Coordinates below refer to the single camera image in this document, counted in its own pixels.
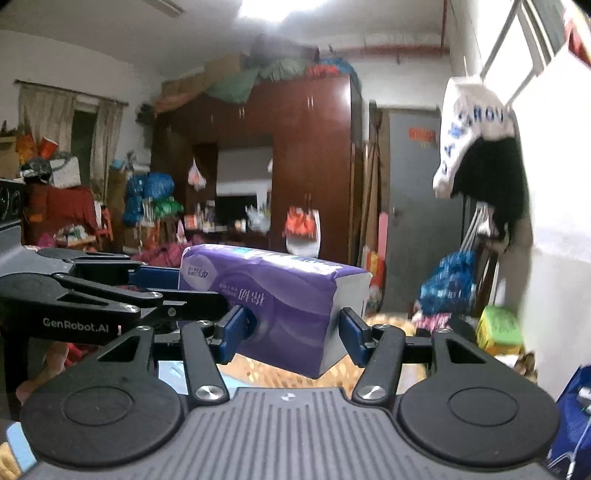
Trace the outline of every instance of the green plastic bag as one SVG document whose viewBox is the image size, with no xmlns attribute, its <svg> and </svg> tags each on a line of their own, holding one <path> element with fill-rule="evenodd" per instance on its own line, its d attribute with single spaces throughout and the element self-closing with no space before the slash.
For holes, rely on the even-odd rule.
<svg viewBox="0 0 591 480">
<path fill-rule="evenodd" d="M 184 212 L 183 206 L 179 202 L 176 202 L 173 197 L 153 200 L 153 205 L 154 219 L 156 220 Z"/>
</svg>

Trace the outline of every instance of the wooden wardrobe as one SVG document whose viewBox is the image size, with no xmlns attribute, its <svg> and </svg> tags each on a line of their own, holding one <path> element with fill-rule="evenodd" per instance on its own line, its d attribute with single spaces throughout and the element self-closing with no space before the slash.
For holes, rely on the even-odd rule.
<svg viewBox="0 0 591 480">
<path fill-rule="evenodd" d="M 172 175 L 175 198 L 191 212 L 215 199 L 219 148 L 271 145 L 271 249 L 286 251 L 287 210 L 309 198 L 320 214 L 319 258 L 350 264 L 361 219 L 361 135 L 361 96 L 349 76 L 265 82 L 244 105 L 200 95 L 159 115 L 151 168 Z M 187 184 L 194 158 L 207 180 L 200 192 Z"/>
</svg>

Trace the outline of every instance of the ceiling light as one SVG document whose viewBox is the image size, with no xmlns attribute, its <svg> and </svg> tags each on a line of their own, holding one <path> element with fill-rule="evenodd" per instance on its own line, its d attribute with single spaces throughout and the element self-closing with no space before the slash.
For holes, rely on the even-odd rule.
<svg viewBox="0 0 591 480">
<path fill-rule="evenodd" d="M 283 22 L 290 13 L 314 10 L 327 0 L 242 0 L 239 17 Z"/>
</svg>

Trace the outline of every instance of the gray door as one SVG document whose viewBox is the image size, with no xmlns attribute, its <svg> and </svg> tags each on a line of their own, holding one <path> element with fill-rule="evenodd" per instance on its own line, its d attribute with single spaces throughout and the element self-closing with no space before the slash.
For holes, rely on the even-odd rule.
<svg viewBox="0 0 591 480">
<path fill-rule="evenodd" d="M 383 312 L 406 312 L 439 260 L 460 247 L 461 198 L 436 199 L 438 112 L 399 110 L 390 117 L 390 210 Z"/>
</svg>

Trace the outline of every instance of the plastic bag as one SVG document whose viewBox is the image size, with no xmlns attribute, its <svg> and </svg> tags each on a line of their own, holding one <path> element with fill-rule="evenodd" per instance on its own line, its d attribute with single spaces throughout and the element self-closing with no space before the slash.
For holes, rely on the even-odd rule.
<svg viewBox="0 0 591 480">
<path fill-rule="evenodd" d="M 189 182 L 189 185 L 193 186 L 196 192 L 198 192 L 199 190 L 203 190 L 205 188 L 205 185 L 207 185 L 207 181 L 205 180 L 203 175 L 201 175 L 201 172 L 195 164 L 195 159 L 193 159 L 193 165 L 189 169 L 189 178 L 187 179 L 187 181 Z"/>
<path fill-rule="evenodd" d="M 146 182 L 146 175 L 133 175 L 127 181 L 125 188 L 125 198 L 141 197 L 144 194 L 144 186 Z"/>
<path fill-rule="evenodd" d="M 585 387 L 591 388 L 591 366 L 576 371 L 557 402 L 560 427 L 550 450 L 548 466 L 560 478 L 565 478 L 573 467 L 571 480 L 583 480 L 591 475 L 591 415 L 578 400 Z"/>
<path fill-rule="evenodd" d="M 267 233 L 271 229 L 271 219 L 254 207 L 246 209 L 248 228 L 254 232 Z"/>
<path fill-rule="evenodd" d="M 476 291 L 474 252 L 456 252 L 439 262 L 437 271 L 421 285 L 418 302 L 423 315 L 464 313 Z"/>
<path fill-rule="evenodd" d="M 170 197 L 174 193 L 174 180 L 167 173 L 150 173 L 144 186 L 144 198 L 160 200 Z"/>
<path fill-rule="evenodd" d="M 168 197 L 164 200 L 156 200 L 152 203 L 154 206 L 154 218 L 159 220 L 169 215 L 176 215 L 184 211 L 183 206 L 174 200 L 172 197 Z"/>
<path fill-rule="evenodd" d="M 127 198 L 125 202 L 125 211 L 123 212 L 123 223 L 125 225 L 137 225 L 144 215 L 144 205 L 142 197 L 134 196 Z"/>
</svg>

